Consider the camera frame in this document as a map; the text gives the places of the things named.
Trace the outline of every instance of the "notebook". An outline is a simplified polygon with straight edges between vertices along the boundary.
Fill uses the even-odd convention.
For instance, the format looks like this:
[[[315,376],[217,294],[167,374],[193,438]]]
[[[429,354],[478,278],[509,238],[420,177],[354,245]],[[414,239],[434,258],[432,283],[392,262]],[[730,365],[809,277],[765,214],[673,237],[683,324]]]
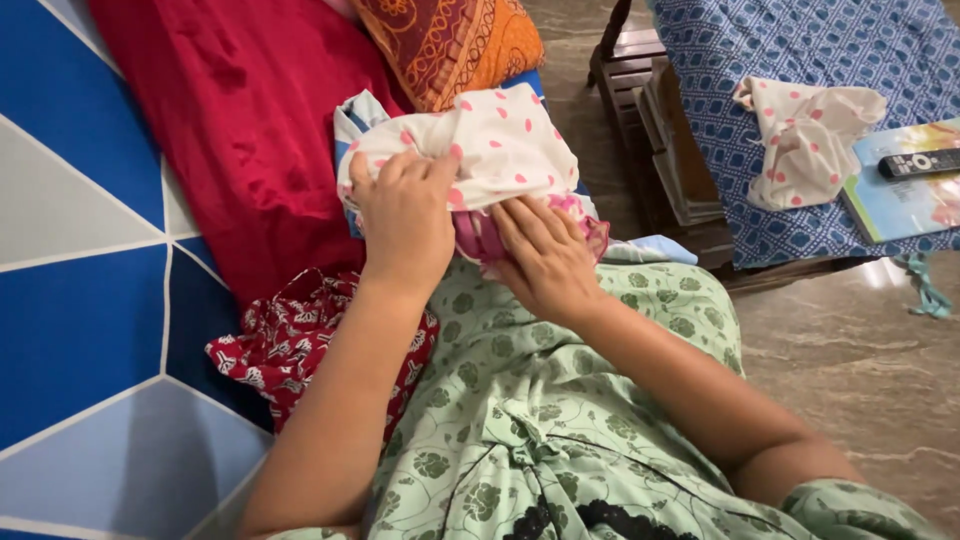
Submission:
[[[841,196],[868,241],[960,227],[960,171],[888,182],[876,169],[886,156],[941,148],[960,148],[960,118],[877,132],[853,145],[863,168]]]

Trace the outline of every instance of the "hand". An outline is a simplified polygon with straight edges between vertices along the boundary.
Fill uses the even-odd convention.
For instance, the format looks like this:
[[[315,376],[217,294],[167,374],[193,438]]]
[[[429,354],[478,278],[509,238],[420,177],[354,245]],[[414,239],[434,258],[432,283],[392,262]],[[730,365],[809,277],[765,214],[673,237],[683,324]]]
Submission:
[[[492,211],[514,257],[496,264],[503,282],[539,319],[578,331],[611,298],[597,284],[595,260],[580,227],[566,212],[528,195]]]
[[[411,293],[426,304],[453,257],[446,199],[459,166],[453,156],[429,160],[408,150],[390,158],[374,182],[367,156],[353,156],[353,199],[367,238],[361,283],[386,283],[390,294]]]

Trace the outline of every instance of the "green floral dress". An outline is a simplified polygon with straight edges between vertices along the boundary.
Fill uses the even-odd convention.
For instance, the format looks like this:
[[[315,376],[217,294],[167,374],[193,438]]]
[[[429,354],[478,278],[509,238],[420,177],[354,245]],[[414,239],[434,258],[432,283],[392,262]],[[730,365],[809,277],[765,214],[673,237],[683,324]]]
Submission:
[[[600,264],[597,281],[743,375],[730,298],[706,271]],[[643,391],[467,262],[451,264],[430,306],[441,337],[377,470],[370,538],[941,538],[847,481],[798,486],[780,508],[736,497]]]

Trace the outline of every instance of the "wooden furniture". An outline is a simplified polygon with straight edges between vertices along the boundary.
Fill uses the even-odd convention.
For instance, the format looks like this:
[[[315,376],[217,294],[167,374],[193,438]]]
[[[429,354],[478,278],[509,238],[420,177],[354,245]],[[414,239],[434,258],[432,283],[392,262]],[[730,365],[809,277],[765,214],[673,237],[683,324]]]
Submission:
[[[597,86],[607,121],[613,130],[617,153],[633,190],[644,235],[663,234],[695,254],[702,266],[727,288],[777,286],[798,279],[846,270],[876,258],[817,258],[786,262],[758,269],[733,270],[733,237],[725,220],[681,227],[670,206],[653,156],[651,136],[657,132],[650,112],[638,109],[633,88],[652,76],[651,59],[665,56],[657,32],[641,30],[628,21],[631,0],[619,0],[610,22],[590,58],[587,85]]]

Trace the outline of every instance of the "red cloth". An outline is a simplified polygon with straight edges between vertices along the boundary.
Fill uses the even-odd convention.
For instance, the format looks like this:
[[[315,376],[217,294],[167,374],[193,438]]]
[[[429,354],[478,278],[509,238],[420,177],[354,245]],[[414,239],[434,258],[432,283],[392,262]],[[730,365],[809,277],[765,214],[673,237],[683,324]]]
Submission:
[[[363,89],[391,116],[404,114],[393,96],[412,108],[359,29],[322,0],[89,7],[240,307],[305,268],[361,267],[336,194],[333,109]]]
[[[283,430],[323,359],[359,279],[353,272],[325,278],[316,268],[305,270],[273,300],[250,305],[243,317],[244,335],[225,335],[206,345],[220,373],[253,386],[270,402],[276,433]],[[439,330],[437,318],[425,310],[387,404],[384,443],[417,387]]]

